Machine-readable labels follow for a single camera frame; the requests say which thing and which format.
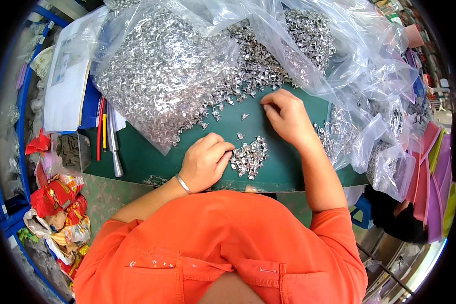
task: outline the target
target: green table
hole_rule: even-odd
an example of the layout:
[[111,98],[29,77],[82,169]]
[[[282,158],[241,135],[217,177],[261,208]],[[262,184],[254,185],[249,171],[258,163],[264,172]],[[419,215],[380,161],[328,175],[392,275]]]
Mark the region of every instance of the green table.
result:
[[[300,88],[292,89],[289,85],[284,85],[284,88],[304,101],[312,123],[323,125],[328,113],[327,101],[309,96]],[[161,185],[179,172],[186,150],[197,139],[206,136],[209,132],[215,132],[237,148],[242,145],[242,142],[251,143],[257,135],[261,135],[265,137],[269,151],[268,159],[259,169],[255,180],[248,180],[247,174],[239,178],[237,171],[231,170],[228,165],[219,182],[212,186],[212,190],[304,191],[302,167],[297,150],[273,130],[263,107],[260,106],[261,98],[270,92],[272,89],[267,88],[256,94],[255,98],[249,97],[240,104],[235,102],[234,106],[226,105],[225,109],[220,112],[222,118],[218,122],[214,120],[210,110],[209,118],[204,120],[210,123],[209,127],[203,131],[200,125],[194,125],[191,130],[183,132],[180,136],[180,143],[177,147],[173,147],[166,156],[160,154],[132,125],[127,123],[127,127],[117,133],[120,160],[124,170],[123,177],[119,179],[154,186]],[[249,114],[249,117],[242,121],[242,113]],[[243,140],[237,141],[237,132],[245,134]],[[96,161],[97,129],[86,129],[80,133],[89,137],[91,141],[92,161],[85,173],[117,179],[113,172],[111,152],[102,152],[101,161]],[[337,173],[343,187],[368,183],[365,174],[355,173],[350,165],[338,170]]]

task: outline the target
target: bracelet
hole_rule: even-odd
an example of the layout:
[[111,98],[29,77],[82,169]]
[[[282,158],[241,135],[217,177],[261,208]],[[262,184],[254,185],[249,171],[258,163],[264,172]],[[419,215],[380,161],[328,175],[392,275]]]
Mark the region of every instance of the bracelet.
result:
[[187,193],[193,194],[193,193],[189,190],[188,186],[186,186],[186,183],[182,180],[182,178],[179,176],[178,173],[176,173],[176,179],[177,179],[177,181],[179,181],[179,183],[180,183],[181,186],[184,188],[184,190],[186,190]]

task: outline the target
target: blue shelf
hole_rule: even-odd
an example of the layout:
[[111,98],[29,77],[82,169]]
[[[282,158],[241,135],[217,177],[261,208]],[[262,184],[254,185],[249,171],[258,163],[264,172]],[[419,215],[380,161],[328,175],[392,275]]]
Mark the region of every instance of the blue shelf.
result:
[[[57,24],[61,27],[66,27],[68,25],[68,22],[61,19],[60,17],[56,16],[52,12],[44,9],[41,6],[36,6],[34,11],[42,16],[44,16],[46,19],[49,19],[46,28],[44,29],[42,36],[45,37],[49,33],[49,30],[54,26],[54,24]],[[0,68],[0,87],[2,85],[2,80],[5,75],[5,71],[7,68],[7,64],[9,62],[10,56],[12,54],[13,47],[16,45],[16,42],[18,40],[20,32],[18,31],[14,38],[12,39],[9,47],[7,48],[2,66]],[[31,61],[37,56],[37,54],[41,51],[42,44],[44,42],[44,39],[40,41],[40,43],[37,45]],[[29,91],[29,86],[30,86],[30,80],[33,74],[33,70],[30,68],[30,64],[27,66],[27,69],[25,71],[24,75],[24,83],[22,85],[22,88],[18,91],[17,95],[17,107],[19,110],[19,120],[17,122],[17,125],[15,127],[15,130],[18,135],[19,139],[19,166],[20,166],[20,171],[21,171],[21,181],[22,185],[24,188],[24,195],[22,196],[16,196],[14,198],[11,198],[7,201],[4,200],[3,194],[2,194],[2,188],[0,185],[0,228],[2,228],[4,236],[6,238],[9,237],[14,237],[18,243],[18,246],[20,246],[21,251],[24,253],[26,259],[30,263],[30,265],[33,267],[34,271],[37,273],[37,275],[43,280],[43,282],[64,302],[64,303],[69,303],[66,301],[65,298],[63,298],[57,290],[49,283],[47,278],[41,273],[41,271],[37,268],[37,266],[34,264],[32,259],[29,257],[28,253],[25,251],[24,246],[22,243],[20,243],[20,240],[17,237],[17,231],[20,230],[21,228],[25,227],[25,223],[23,221],[24,214],[30,210],[31,205],[30,205],[30,187],[29,187],[29,181],[27,179],[27,170],[26,170],[26,164],[25,164],[25,145],[27,143],[24,142],[24,123],[25,123],[25,110],[26,110],[26,105],[27,105],[27,95]]]

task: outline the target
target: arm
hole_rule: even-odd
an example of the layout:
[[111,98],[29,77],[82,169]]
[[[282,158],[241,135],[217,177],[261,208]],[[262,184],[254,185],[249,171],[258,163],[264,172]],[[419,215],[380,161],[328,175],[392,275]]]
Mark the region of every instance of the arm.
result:
[[274,130],[298,150],[309,207],[315,213],[346,207],[346,197],[302,100],[279,89],[260,103]]
[[[218,134],[210,133],[188,149],[179,176],[192,193],[203,191],[219,181],[233,149],[235,146],[232,143],[225,142]],[[146,220],[166,203],[187,195],[186,190],[174,177],[124,206],[111,218],[125,223],[134,219]]]
[[310,229],[331,249],[352,302],[361,302],[368,285],[352,230],[350,212],[338,176],[331,166],[300,99],[284,89],[262,100],[277,133],[298,150],[306,196],[313,211]]

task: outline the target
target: hand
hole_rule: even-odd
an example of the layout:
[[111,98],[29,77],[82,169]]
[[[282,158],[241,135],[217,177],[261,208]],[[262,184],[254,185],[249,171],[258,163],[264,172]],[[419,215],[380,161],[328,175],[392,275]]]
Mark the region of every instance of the hand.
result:
[[203,191],[220,180],[233,149],[218,134],[201,137],[186,151],[179,176],[192,193]]
[[283,88],[265,95],[263,105],[270,124],[286,141],[299,150],[315,143],[320,144],[302,100]]

